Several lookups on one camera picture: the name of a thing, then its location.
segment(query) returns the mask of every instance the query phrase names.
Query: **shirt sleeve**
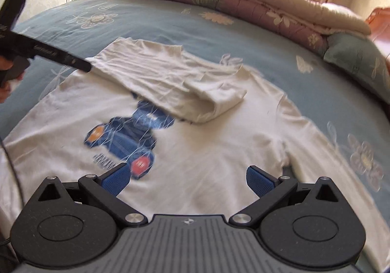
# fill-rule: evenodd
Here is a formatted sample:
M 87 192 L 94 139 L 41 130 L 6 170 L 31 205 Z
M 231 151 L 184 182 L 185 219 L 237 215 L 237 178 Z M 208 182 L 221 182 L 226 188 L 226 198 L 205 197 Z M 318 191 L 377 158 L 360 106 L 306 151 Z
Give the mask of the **shirt sleeve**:
M 302 183 L 315 183 L 321 176 L 333 180 L 366 230 L 367 257 L 376 270 L 385 271 L 390 266 L 390 229 L 348 162 L 287 96 L 279 102 L 276 120 L 296 177 Z

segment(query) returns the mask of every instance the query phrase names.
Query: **orange circle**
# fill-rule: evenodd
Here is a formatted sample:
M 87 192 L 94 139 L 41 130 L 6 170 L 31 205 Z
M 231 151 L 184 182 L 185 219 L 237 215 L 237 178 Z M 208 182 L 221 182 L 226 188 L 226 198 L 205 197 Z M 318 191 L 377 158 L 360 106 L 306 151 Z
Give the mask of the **orange circle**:
M 99 127 L 96 127 L 91 135 L 88 137 L 88 141 L 89 142 L 93 142 L 93 141 L 96 141 L 97 139 L 99 139 L 104 133 L 104 127 L 103 126 L 99 126 Z

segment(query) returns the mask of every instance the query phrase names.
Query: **hand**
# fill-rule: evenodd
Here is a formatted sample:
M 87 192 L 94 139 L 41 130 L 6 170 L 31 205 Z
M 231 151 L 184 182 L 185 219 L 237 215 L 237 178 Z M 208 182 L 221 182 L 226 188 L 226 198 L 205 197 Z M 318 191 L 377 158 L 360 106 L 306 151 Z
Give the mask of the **hand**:
M 12 61 L 7 60 L 6 58 L 0 56 L 0 71 L 6 71 L 12 67 Z M 22 80 L 24 72 L 18 76 L 18 80 Z M 0 104 L 4 103 L 7 97 L 11 94 L 11 87 L 8 82 L 5 82 L 3 86 L 0 87 Z

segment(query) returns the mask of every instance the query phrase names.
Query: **black cable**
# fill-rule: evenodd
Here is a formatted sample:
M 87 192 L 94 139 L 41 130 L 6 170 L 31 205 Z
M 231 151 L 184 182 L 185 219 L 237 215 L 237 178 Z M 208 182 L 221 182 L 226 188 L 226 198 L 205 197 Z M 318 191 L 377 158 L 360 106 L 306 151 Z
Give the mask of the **black cable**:
M 2 243 L 0 243 L 0 246 L 5 246 L 9 243 L 9 238 L 7 240 L 4 240 Z
M 3 253 L 0 253 L 0 257 L 3 257 L 5 259 L 7 259 L 8 261 L 11 261 L 13 263 L 16 263 L 16 264 L 19 264 L 19 261 L 13 257 L 10 257 L 9 255 L 7 254 L 3 254 Z
M 22 208 L 23 208 L 25 206 L 25 200 L 24 200 L 24 196 L 23 196 L 22 186 L 20 185 L 20 181 L 19 181 L 18 175 L 16 174 L 14 164 L 12 163 L 11 157 L 9 156 L 9 153 L 8 153 L 7 149 L 5 148 L 3 140 L 1 139 L 1 137 L 0 137 L 0 143 L 1 143 L 1 147 L 3 148 L 3 150 L 5 152 L 5 155 L 7 157 L 9 166 L 10 166 L 11 171 L 12 171 L 12 174 L 14 175 L 14 179 L 16 181 L 16 185 L 17 185 L 18 191 L 19 191 L 20 202 L 21 202 Z

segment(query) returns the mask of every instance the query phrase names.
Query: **green pillowcase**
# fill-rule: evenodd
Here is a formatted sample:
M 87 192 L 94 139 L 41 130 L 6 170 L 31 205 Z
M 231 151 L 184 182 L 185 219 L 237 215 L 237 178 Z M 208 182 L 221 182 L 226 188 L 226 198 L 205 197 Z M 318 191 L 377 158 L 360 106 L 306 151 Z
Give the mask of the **green pillowcase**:
M 390 104 L 390 76 L 386 60 L 375 44 L 346 33 L 328 37 L 324 60 L 337 65 L 362 86 Z

